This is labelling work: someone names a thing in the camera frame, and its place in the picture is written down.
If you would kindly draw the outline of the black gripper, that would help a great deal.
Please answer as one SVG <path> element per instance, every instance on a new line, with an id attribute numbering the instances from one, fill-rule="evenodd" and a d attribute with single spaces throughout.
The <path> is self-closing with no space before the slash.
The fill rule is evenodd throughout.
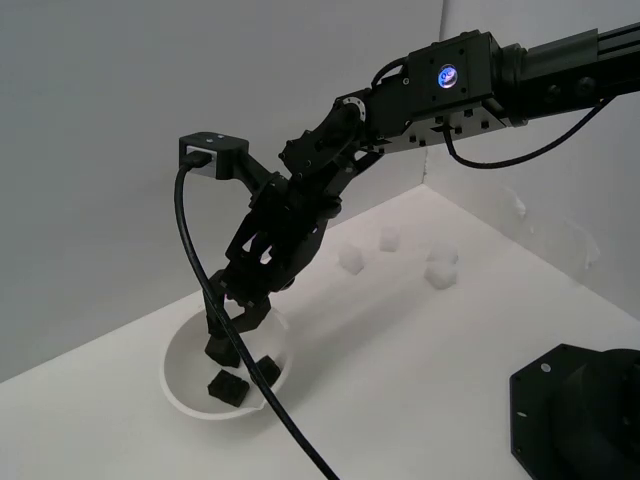
<path id="1" fill-rule="evenodd" d="M 226 294 L 240 303 L 242 312 L 232 319 L 239 333 L 257 329 L 271 310 L 270 294 L 291 286 L 321 245 L 328 221 L 341 210 L 341 199 L 315 188 L 273 175 L 254 193 L 245 216 L 226 251 L 222 272 L 209 278 L 217 303 Z M 209 335 L 218 343 L 230 339 L 204 297 Z"/>

